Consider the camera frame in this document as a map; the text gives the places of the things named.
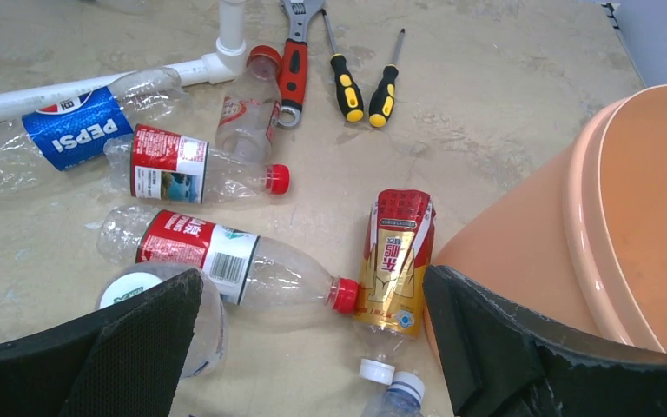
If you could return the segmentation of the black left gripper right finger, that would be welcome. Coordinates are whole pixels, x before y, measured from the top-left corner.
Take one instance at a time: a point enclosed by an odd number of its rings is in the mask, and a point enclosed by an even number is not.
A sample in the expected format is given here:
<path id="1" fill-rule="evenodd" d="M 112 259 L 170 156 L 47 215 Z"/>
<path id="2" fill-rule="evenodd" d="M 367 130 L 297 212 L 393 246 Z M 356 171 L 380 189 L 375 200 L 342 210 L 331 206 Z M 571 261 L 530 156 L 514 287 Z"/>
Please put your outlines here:
<path id="1" fill-rule="evenodd" d="M 667 416 L 667 354 L 566 326 L 447 266 L 423 290 L 457 416 Z"/>

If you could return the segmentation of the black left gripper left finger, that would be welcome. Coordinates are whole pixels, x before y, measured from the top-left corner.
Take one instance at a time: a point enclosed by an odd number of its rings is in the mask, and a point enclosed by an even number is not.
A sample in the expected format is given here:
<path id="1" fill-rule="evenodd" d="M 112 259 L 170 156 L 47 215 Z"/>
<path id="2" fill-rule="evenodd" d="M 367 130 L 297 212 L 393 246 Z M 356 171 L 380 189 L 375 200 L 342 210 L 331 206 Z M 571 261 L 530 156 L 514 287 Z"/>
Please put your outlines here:
<path id="1" fill-rule="evenodd" d="M 167 416 L 203 284 L 188 270 L 139 295 L 0 344 L 0 416 Z"/>

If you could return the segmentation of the clear jar white green lid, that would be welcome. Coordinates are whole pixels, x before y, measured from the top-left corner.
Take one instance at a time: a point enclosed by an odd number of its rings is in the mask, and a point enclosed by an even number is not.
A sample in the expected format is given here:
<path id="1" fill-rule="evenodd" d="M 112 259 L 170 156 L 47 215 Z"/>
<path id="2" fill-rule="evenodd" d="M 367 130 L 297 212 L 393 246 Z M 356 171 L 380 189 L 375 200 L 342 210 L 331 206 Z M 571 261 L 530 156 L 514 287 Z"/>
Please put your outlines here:
<path id="1" fill-rule="evenodd" d="M 146 261 L 130 265 L 103 289 L 96 308 L 125 301 L 187 270 L 198 267 L 178 262 Z M 195 319 L 194 336 L 181 373 L 182 378 L 211 372 L 226 353 L 228 323 L 221 295 L 207 274 L 202 278 L 201 305 Z"/>

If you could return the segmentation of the gold red label bottle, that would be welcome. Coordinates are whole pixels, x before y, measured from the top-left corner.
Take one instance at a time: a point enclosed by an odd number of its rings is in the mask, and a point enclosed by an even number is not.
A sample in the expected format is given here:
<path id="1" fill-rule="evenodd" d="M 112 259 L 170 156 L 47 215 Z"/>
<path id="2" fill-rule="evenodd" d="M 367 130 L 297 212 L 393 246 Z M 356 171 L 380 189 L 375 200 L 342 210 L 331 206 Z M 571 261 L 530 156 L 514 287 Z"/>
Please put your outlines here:
<path id="1" fill-rule="evenodd" d="M 365 380 L 390 384 L 398 352 L 420 335 L 434 217 L 432 197 L 417 189 L 386 189 L 373 203 L 353 311 Z"/>

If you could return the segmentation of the orange plastic bin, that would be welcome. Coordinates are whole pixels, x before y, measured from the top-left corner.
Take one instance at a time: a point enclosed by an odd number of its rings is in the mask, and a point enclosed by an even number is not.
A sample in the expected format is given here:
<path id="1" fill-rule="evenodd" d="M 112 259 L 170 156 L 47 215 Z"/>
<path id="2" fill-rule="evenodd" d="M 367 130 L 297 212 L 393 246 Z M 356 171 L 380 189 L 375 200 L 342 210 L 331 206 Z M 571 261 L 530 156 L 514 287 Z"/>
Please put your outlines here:
<path id="1" fill-rule="evenodd" d="M 667 354 L 667 84 L 601 109 L 434 264 L 571 328 Z"/>

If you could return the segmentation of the clear bottle blue white cap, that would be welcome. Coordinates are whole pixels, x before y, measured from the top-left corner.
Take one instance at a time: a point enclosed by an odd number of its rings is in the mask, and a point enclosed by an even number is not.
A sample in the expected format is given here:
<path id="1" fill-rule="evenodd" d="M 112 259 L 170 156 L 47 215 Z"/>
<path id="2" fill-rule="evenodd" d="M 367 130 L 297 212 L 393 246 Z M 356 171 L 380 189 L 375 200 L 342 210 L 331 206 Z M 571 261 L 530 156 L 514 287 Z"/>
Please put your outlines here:
<path id="1" fill-rule="evenodd" d="M 422 417 L 425 384 L 416 375 L 396 372 L 389 387 L 375 395 L 366 405 L 362 417 Z"/>

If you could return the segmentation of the red label bottle near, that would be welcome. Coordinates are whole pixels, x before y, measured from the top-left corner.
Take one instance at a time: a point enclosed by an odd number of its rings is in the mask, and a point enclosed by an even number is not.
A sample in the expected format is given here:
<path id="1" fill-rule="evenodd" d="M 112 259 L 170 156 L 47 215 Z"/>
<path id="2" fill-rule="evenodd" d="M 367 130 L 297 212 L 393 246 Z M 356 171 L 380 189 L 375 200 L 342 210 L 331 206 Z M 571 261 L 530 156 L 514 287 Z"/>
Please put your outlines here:
<path id="1" fill-rule="evenodd" d="M 234 305 L 321 304 L 340 314 L 355 310 L 357 281 L 330 274 L 305 252 L 164 208 L 137 204 L 113 209 L 99 228 L 96 246 L 115 263 L 156 261 L 197 267 Z"/>

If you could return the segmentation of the red label bottle middle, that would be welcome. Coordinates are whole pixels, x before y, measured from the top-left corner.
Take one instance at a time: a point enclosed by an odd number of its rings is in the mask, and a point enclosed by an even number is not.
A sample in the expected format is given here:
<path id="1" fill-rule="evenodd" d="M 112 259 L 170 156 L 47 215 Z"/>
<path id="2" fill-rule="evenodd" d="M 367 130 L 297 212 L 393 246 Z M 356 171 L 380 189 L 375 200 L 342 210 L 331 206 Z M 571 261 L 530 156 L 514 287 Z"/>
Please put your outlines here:
<path id="1" fill-rule="evenodd" d="M 285 195 L 289 168 L 244 162 L 208 142 L 145 124 L 104 145 L 112 186 L 134 198 L 190 204 Z"/>

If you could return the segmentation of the Pepsi bottle by pipe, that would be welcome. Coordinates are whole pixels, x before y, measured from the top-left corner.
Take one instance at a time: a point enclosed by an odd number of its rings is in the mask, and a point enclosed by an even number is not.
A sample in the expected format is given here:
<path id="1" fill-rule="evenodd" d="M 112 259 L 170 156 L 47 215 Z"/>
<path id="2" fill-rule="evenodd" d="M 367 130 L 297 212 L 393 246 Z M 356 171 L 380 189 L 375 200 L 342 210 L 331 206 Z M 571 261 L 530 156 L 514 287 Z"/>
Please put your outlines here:
<path id="1" fill-rule="evenodd" d="M 0 195 L 40 187 L 103 153 L 106 141 L 132 135 L 188 109 L 182 87 L 155 93 L 115 93 L 111 83 L 80 96 L 0 122 Z"/>

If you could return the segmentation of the clear bottle red open cap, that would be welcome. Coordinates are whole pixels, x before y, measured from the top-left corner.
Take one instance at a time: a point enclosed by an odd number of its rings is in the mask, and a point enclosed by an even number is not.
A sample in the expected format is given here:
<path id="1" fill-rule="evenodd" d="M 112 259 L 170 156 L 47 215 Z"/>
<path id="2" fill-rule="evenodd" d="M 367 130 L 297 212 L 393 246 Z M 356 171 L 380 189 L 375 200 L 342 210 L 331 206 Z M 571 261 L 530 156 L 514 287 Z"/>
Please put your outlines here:
<path id="1" fill-rule="evenodd" d="M 263 163 L 271 155 L 280 118 L 281 55 L 268 45 L 253 47 L 242 73 L 227 87 L 215 147 L 235 158 Z"/>

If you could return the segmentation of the yellow black screwdriver right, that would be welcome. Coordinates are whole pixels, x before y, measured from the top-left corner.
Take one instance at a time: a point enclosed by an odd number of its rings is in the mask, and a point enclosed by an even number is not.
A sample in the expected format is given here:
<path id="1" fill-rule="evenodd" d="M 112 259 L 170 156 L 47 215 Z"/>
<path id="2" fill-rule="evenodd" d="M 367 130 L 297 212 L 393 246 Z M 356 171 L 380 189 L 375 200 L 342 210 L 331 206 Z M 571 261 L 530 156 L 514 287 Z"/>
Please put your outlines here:
<path id="1" fill-rule="evenodd" d="M 371 126 L 382 128 L 389 121 L 395 104 L 395 80 L 399 75 L 397 61 L 404 42 L 406 29 L 402 28 L 398 34 L 391 62 L 386 65 L 376 90 L 373 92 L 369 103 L 369 118 Z"/>

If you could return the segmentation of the yellow black screwdriver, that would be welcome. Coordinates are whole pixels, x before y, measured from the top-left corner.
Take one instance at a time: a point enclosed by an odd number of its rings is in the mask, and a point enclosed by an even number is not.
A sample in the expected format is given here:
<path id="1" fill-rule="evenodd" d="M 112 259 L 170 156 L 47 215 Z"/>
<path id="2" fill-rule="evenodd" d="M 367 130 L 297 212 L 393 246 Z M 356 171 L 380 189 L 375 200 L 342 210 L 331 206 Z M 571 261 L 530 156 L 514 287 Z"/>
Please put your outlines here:
<path id="1" fill-rule="evenodd" d="M 389 121 L 395 104 L 395 80 L 399 75 L 397 61 L 404 42 L 406 29 L 402 28 L 398 34 L 391 62 L 386 65 L 376 90 L 373 92 L 369 103 L 369 118 L 371 126 L 382 128 Z"/>
<path id="2" fill-rule="evenodd" d="M 335 93 L 340 113 L 347 122 L 359 122 L 364 116 L 364 104 L 359 86 L 354 81 L 351 72 L 347 67 L 346 58 L 338 51 L 334 39 L 334 32 L 327 11 L 321 10 L 326 28 L 329 43 L 332 48 L 330 66 L 333 71 Z"/>

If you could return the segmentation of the yellow black screwdriver left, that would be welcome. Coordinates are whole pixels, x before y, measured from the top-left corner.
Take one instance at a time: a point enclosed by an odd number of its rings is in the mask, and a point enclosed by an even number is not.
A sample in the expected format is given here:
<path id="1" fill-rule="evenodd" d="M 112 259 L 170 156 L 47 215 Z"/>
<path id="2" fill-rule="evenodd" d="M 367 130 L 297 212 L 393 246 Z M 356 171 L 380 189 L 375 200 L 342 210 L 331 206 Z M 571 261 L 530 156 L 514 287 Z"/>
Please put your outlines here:
<path id="1" fill-rule="evenodd" d="M 351 72 L 347 67 L 346 58 L 338 51 L 334 39 L 334 32 L 327 11 L 321 10 L 326 28 L 329 43 L 332 48 L 330 66 L 333 71 L 335 93 L 340 113 L 347 122 L 359 122 L 364 116 L 364 104 L 359 86 L 354 81 Z"/>

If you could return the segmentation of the white PVC pipe frame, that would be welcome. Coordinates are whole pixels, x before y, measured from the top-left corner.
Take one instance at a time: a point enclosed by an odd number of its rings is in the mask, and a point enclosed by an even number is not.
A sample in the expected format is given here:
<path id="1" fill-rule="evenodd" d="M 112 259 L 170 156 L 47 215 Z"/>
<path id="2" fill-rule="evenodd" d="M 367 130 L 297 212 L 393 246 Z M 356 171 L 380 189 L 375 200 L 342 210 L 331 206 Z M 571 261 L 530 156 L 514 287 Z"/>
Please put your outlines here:
<path id="1" fill-rule="evenodd" d="M 243 1 L 219 2 L 219 36 L 216 51 L 192 61 L 119 73 L 109 76 L 22 89 L 0 94 L 0 122 L 26 115 L 46 106 L 63 102 L 95 89 L 115 86 L 115 93 L 145 95 L 170 87 L 200 83 L 218 84 L 241 74 L 248 48 L 244 39 Z"/>

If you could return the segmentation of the red handled adjustable wrench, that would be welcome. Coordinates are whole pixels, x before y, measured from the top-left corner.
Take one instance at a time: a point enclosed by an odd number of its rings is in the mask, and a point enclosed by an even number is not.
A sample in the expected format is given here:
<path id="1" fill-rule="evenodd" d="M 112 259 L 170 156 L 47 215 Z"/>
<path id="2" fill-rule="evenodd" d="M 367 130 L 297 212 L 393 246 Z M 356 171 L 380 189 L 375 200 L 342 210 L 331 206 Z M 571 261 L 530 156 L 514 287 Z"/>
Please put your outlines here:
<path id="1" fill-rule="evenodd" d="M 324 0 L 280 0 L 281 9 L 289 21 L 278 80 L 281 91 L 280 126 L 284 129 L 297 127 L 301 120 L 308 73 L 307 30 L 324 4 Z"/>

